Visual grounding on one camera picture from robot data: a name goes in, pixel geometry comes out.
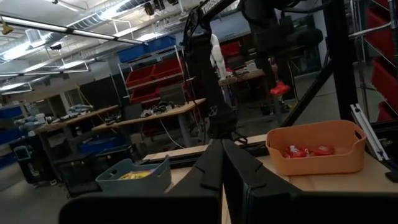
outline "red object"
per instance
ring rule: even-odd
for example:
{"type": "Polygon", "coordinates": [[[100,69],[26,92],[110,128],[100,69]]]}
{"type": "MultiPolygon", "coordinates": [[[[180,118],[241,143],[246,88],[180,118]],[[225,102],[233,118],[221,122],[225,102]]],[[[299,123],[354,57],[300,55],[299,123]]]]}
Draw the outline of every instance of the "red object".
{"type": "Polygon", "coordinates": [[[313,149],[312,152],[316,156],[330,156],[335,153],[335,148],[333,146],[320,145],[317,148],[313,149]]]}
{"type": "Polygon", "coordinates": [[[164,60],[163,62],[157,63],[151,77],[156,80],[159,78],[168,77],[181,73],[181,66],[178,62],[178,58],[164,60]]]}
{"type": "Polygon", "coordinates": [[[160,97],[159,88],[141,88],[131,95],[130,103],[144,103],[143,101],[152,100],[160,97]]]}
{"type": "Polygon", "coordinates": [[[224,44],[221,46],[221,53],[224,57],[230,57],[239,54],[239,41],[224,44]]]}
{"type": "Polygon", "coordinates": [[[152,81],[152,72],[154,71],[155,67],[153,65],[140,68],[130,72],[129,76],[126,80],[126,86],[132,87],[136,85],[143,84],[145,82],[152,81]]]}
{"type": "Polygon", "coordinates": [[[289,159],[293,158],[303,158],[310,154],[307,148],[299,146],[288,146],[286,147],[285,157],[289,159]]]}
{"type": "Polygon", "coordinates": [[[372,84],[387,102],[398,110],[398,81],[394,77],[395,68],[384,58],[373,60],[372,84]]]}
{"type": "Polygon", "coordinates": [[[394,119],[394,115],[394,112],[386,102],[383,101],[379,103],[379,116],[377,117],[378,122],[394,119]]]}
{"type": "MultiPolygon", "coordinates": [[[[382,26],[390,21],[389,11],[380,6],[370,7],[366,14],[368,15],[368,29],[382,26]]],[[[392,41],[391,29],[384,29],[366,35],[366,39],[373,47],[380,50],[390,61],[394,61],[394,44],[392,41]]]]}
{"type": "Polygon", "coordinates": [[[290,90],[290,86],[285,85],[285,83],[283,83],[282,81],[279,81],[276,83],[275,88],[271,89],[271,94],[272,95],[283,95],[285,93],[287,93],[290,90]]]}

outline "gray basket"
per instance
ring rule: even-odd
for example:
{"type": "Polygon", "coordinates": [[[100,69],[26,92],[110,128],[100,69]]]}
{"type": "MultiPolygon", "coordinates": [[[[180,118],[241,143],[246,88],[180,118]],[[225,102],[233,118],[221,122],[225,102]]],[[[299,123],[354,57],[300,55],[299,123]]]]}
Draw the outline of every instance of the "gray basket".
{"type": "Polygon", "coordinates": [[[96,180],[103,192],[121,194],[153,194],[162,193],[171,184],[169,157],[161,164],[135,165],[131,159],[124,159],[99,175],[96,180]],[[141,179],[119,180],[130,171],[155,169],[151,174],[141,179]]]}

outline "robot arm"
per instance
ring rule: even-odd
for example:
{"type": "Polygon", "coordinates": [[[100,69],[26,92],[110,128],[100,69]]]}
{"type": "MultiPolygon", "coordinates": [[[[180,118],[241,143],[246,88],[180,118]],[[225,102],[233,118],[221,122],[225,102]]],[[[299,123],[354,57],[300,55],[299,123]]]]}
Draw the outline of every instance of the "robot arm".
{"type": "Polygon", "coordinates": [[[212,34],[210,38],[211,45],[213,48],[211,49],[211,65],[217,67],[218,74],[220,78],[224,80],[227,77],[225,62],[223,54],[221,53],[220,43],[218,42],[218,38],[216,35],[212,34]]]}

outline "blue container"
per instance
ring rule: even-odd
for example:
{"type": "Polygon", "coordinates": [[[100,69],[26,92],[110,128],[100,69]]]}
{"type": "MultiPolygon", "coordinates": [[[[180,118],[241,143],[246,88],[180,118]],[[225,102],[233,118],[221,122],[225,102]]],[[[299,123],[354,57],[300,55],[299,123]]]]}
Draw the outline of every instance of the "blue container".
{"type": "Polygon", "coordinates": [[[111,138],[97,138],[82,144],[79,147],[80,153],[98,153],[102,152],[105,149],[110,149],[118,146],[122,146],[124,144],[124,139],[115,136],[111,138]]]}
{"type": "Polygon", "coordinates": [[[0,145],[5,144],[7,142],[11,142],[13,140],[21,138],[23,132],[20,131],[18,128],[1,131],[0,132],[0,145]]]}
{"type": "Polygon", "coordinates": [[[21,107],[16,106],[13,108],[0,109],[0,118],[13,118],[22,115],[21,107]]]}
{"type": "Polygon", "coordinates": [[[165,36],[148,42],[150,52],[156,52],[158,50],[166,49],[167,47],[171,47],[174,45],[175,45],[175,38],[169,36],[165,36]]]}
{"type": "Polygon", "coordinates": [[[17,162],[17,157],[14,155],[14,153],[0,156],[0,169],[7,167],[15,162],[17,162]]]}
{"type": "Polygon", "coordinates": [[[130,62],[140,56],[148,54],[148,53],[149,53],[148,46],[142,44],[142,45],[131,47],[126,50],[119,51],[118,56],[119,56],[119,61],[121,63],[126,63],[126,62],[130,62]]]}

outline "wooden table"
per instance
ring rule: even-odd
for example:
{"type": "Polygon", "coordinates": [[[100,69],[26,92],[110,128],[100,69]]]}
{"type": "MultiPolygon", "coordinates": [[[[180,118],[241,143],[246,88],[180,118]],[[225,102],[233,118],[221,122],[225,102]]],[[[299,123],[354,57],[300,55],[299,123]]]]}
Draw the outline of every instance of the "wooden table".
{"type": "Polygon", "coordinates": [[[239,76],[231,76],[224,80],[218,80],[218,84],[219,84],[219,86],[225,86],[225,85],[230,85],[230,84],[250,80],[253,78],[261,77],[264,75],[265,75],[264,72],[261,69],[259,69],[259,70],[255,70],[253,72],[248,72],[248,73],[239,75],[239,76]]]}
{"type": "Polygon", "coordinates": [[[35,134],[40,134],[40,133],[44,133],[44,132],[55,131],[57,129],[64,128],[64,127],[66,127],[66,126],[68,126],[70,124],[77,123],[77,122],[79,122],[81,120],[84,120],[84,119],[87,119],[87,118],[91,118],[92,116],[96,116],[98,114],[102,114],[102,113],[114,110],[114,109],[116,109],[118,107],[119,107],[118,105],[114,105],[114,106],[110,106],[108,108],[103,108],[103,109],[100,109],[100,110],[96,110],[96,111],[93,111],[93,112],[78,116],[76,118],[69,119],[68,121],[53,123],[53,124],[49,124],[49,125],[46,125],[46,126],[43,126],[43,127],[39,127],[37,129],[35,129],[34,132],[35,132],[35,134]]]}
{"type": "MultiPolygon", "coordinates": [[[[249,143],[262,142],[266,140],[266,134],[248,138],[249,143]]],[[[168,154],[170,157],[191,154],[205,151],[206,146],[197,146],[187,149],[179,149],[170,152],[161,152],[150,154],[145,159],[160,159],[168,154]]],[[[276,173],[275,167],[270,156],[257,157],[263,165],[270,171],[276,173]]],[[[172,183],[175,185],[190,171],[191,167],[173,169],[172,183]]],[[[327,175],[303,175],[303,176],[282,176],[281,178],[295,185],[304,191],[334,191],[334,192],[396,192],[398,193],[398,184],[388,180],[384,173],[389,169],[375,160],[369,154],[365,154],[364,169],[354,174],[327,174],[327,175]]],[[[223,194],[223,214],[222,224],[229,224],[228,206],[226,204],[225,194],[223,194]]]]}
{"type": "Polygon", "coordinates": [[[45,151],[47,157],[49,158],[50,164],[53,167],[54,172],[58,176],[59,179],[60,179],[60,174],[58,173],[58,169],[54,168],[54,166],[53,166],[54,158],[51,156],[52,154],[50,153],[51,145],[48,140],[48,133],[51,131],[58,130],[58,129],[63,129],[63,134],[65,135],[65,138],[68,142],[71,152],[74,154],[77,154],[78,153],[78,145],[82,141],[94,136],[98,132],[90,131],[87,133],[83,133],[80,136],[73,136],[73,132],[72,132],[71,128],[75,128],[75,127],[71,127],[71,125],[78,123],[84,119],[92,118],[93,116],[96,116],[96,115],[99,115],[99,114],[102,114],[102,113],[105,113],[105,112],[108,112],[111,110],[115,110],[117,108],[118,108],[117,105],[110,106],[108,108],[103,108],[100,110],[96,110],[96,111],[87,113],[85,115],[78,116],[73,119],[69,119],[68,121],[49,124],[49,125],[46,125],[46,126],[43,126],[43,127],[40,127],[40,128],[37,128],[34,130],[34,133],[39,136],[40,141],[42,142],[42,145],[43,145],[43,150],[45,151]]]}
{"type": "Polygon", "coordinates": [[[178,123],[181,128],[184,143],[187,147],[192,147],[193,144],[191,142],[191,137],[189,135],[189,128],[187,125],[187,121],[185,119],[185,113],[194,109],[196,107],[196,105],[203,103],[205,100],[206,99],[195,100],[196,104],[193,101],[189,101],[187,104],[185,104],[179,108],[174,108],[165,113],[155,114],[155,115],[148,116],[145,118],[130,119],[127,121],[121,121],[121,122],[110,124],[110,125],[101,124],[97,127],[94,127],[92,130],[95,131],[95,130],[100,130],[100,129],[120,128],[122,126],[129,125],[129,124],[136,124],[136,123],[151,121],[151,120],[155,120],[155,119],[162,119],[162,118],[167,118],[167,117],[171,117],[171,116],[178,116],[178,123]]]}

